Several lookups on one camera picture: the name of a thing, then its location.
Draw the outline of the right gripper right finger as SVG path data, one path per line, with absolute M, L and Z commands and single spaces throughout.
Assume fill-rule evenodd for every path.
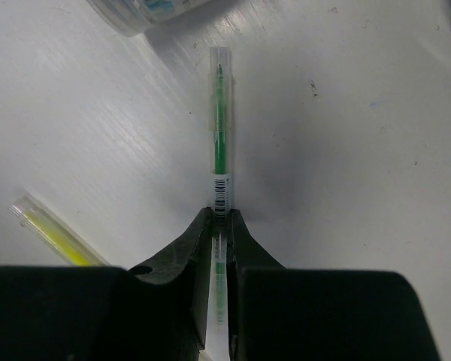
M 233 360 L 433 360 L 419 297 L 396 272 L 290 269 L 250 234 L 227 229 L 229 356 Z

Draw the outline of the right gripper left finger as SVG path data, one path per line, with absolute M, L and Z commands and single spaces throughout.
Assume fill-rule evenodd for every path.
M 0 360 L 196 360 L 204 348 L 213 213 L 125 270 L 0 266 Z

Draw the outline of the yellow-green clear pen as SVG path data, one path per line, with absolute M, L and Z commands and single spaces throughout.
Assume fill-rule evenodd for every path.
M 42 202 L 31 194 L 19 197 L 10 210 L 50 249 L 70 265 L 104 266 L 109 263 Z

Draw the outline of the clear pen grey stripes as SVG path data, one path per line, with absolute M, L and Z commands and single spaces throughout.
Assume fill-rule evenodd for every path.
M 210 48 L 210 173 L 213 209 L 213 315 L 216 324 L 227 321 L 226 221 L 232 208 L 233 95 L 232 52 Z

